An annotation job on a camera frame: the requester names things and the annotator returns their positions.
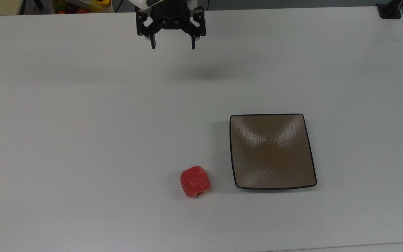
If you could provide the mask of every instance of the plate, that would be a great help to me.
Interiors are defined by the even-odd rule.
[[[230,148],[238,188],[294,189],[317,184],[303,114],[232,115]]]

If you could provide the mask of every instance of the cable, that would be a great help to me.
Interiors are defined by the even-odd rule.
[[[121,6],[121,4],[123,3],[123,0],[120,0],[120,3],[118,5],[118,8],[116,8],[115,13],[119,10],[119,7]]]

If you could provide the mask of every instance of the red apple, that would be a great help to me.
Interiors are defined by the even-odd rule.
[[[81,13],[90,13],[87,9],[84,8],[78,8],[76,10],[76,14],[81,14]]]

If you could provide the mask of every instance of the plate rim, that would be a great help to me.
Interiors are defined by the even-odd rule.
[[[241,187],[237,185],[237,180],[235,177],[235,171],[234,171],[234,161],[233,161],[233,156],[232,156],[232,139],[231,139],[231,121],[233,117],[248,117],[248,116],[288,116],[288,115],[300,115],[303,118],[303,123],[304,123],[304,130],[306,132],[306,137],[307,137],[307,144],[309,145],[309,153],[310,153],[310,160],[312,161],[312,169],[313,169],[313,177],[315,179],[315,184],[312,185],[304,185],[302,187],[290,187],[290,188],[250,188],[250,187]],[[276,113],[276,114],[236,114],[236,115],[231,115],[230,116],[230,121],[229,121],[229,127],[230,127],[230,154],[231,154],[231,167],[232,167],[232,174],[234,177],[234,184],[238,188],[242,189],[255,189],[255,190],[287,190],[287,189],[299,189],[299,188],[311,188],[317,185],[317,174],[315,172],[315,164],[313,162],[313,155],[312,155],[312,148],[310,147],[310,140],[309,140],[309,134],[307,133],[307,126],[306,126],[306,120],[304,118],[304,115],[302,113]]]

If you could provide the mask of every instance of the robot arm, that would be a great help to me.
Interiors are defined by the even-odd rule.
[[[150,40],[155,49],[155,34],[161,29],[181,29],[191,36],[192,49],[200,36],[206,35],[205,11],[197,0],[129,0],[136,5],[136,33]],[[190,18],[199,24],[196,26]],[[152,19],[149,26],[144,22]]]

